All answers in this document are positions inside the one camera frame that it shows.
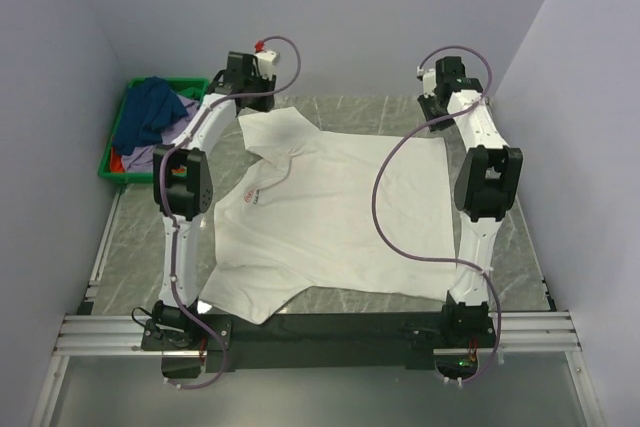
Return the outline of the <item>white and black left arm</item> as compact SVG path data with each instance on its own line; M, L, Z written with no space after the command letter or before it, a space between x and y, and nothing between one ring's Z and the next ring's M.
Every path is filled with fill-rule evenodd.
M273 108L278 61L279 54L264 47L254 54L231 52L184 131L154 148L153 194L165 248L159 300L144 327L145 348L188 350L207 343L208 334L195 320L199 224L214 199L207 155L242 109Z

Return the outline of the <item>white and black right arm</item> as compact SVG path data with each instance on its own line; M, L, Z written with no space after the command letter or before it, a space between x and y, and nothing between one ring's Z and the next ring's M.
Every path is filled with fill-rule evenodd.
M479 79L466 73L459 56L420 67L418 97L430 131L455 126L465 157L453 188L461 237L455 280L441 311L439 334L452 346L493 340L489 317L492 257L498 231L513 207L523 154L499 133Z

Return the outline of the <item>white t-shirt with red print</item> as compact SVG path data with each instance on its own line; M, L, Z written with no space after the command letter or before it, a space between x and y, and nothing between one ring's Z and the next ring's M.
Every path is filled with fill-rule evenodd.
M311 287L445 298L455 247L442 139L326 132L294 108L239 124L257 161L215 205L204 301L260 324Z

